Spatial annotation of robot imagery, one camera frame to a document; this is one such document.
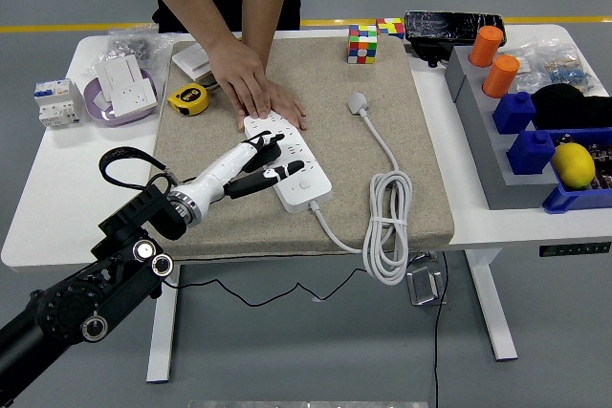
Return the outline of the person's right hand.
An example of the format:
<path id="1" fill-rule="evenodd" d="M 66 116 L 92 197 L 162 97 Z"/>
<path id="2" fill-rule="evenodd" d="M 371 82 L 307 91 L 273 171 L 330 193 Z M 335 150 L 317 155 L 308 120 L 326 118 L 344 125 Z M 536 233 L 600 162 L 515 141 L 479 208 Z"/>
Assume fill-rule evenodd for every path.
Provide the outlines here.
<path id="1" fill-rule="evenodd" d="M 211 71 L 240 118 L 265 118 L 270 110 L 268 80 L 258 55 L 235 37 L 207 48 Z"/>

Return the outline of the person's left hand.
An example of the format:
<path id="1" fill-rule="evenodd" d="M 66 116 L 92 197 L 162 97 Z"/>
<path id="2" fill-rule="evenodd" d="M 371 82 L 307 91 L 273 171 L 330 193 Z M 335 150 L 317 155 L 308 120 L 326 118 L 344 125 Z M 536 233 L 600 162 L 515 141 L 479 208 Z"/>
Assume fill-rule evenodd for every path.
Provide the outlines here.
<path id="1" fill-rule="evenodd" d="M 248 110 L 248 106 L 244 104 L 244 100 L 238 97 L 236 103 L 232 106 L 236 112 L 238 129 L 244 130 L 245 117 L 252 118 L 267 118 L 271 112 L 275 112 L 288 120 L 294 127 L 299 130 L 305 130 L 306 126 L 306 110 L 303 104 L 286 88 L 277 83 L 265 78 L 264 79 L 264 106 L 258 108 L 252 106 L 252 111 Z"/>

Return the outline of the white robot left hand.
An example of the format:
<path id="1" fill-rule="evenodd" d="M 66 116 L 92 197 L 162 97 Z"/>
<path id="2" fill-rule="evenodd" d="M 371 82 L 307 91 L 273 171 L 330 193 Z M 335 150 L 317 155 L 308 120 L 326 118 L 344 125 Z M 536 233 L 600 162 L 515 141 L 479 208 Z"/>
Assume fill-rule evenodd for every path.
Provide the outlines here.
<path id="1" fill-rule="evenodd" d="M 270 166 L 281 154 L 279 142 L 283 139 L 282 134 L 263 131 L 240 142 L 192 182 L 174 188 L 171 196 L 184 213 L 186 224 L 200 224 L 208 214 L 209 205 L 226 196 L 245 197 L 298 172 L 304 166 L 302 160 Z"/>

